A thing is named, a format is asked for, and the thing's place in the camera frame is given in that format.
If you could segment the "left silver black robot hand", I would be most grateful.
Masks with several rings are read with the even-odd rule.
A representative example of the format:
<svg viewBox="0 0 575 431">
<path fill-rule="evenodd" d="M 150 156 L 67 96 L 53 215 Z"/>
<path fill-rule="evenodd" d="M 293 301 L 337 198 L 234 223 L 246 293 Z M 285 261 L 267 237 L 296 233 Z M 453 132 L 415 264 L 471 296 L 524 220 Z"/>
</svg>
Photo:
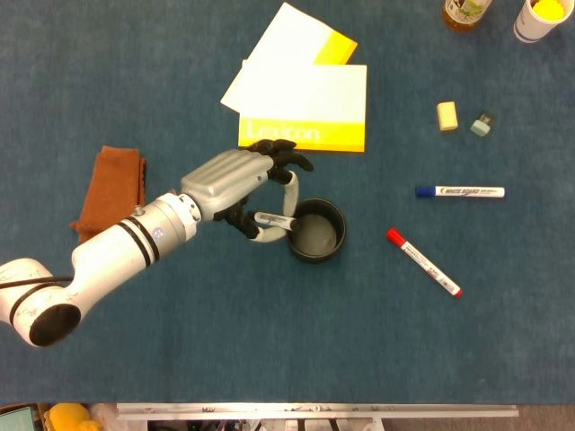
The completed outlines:
<svg viewBox="0 0 575 431">
<path fill-rule="evenodd" d="M 203 221 L 225 220 L 253 242 L 274 242 L 286 230 L 278 226 L 259 227 L 243 211 L 249 195 L 268 180 L 284 187 L 285 216 L 295 213 L 299 194 L 291 163 L 311 172 L 312 163 L 295 151 L 296 144 L 285 139 L 262 139 L 242 149 L 225 151 L 202 164 L 181 180 L 181 192 L 198 205 Z"/>
</svg>

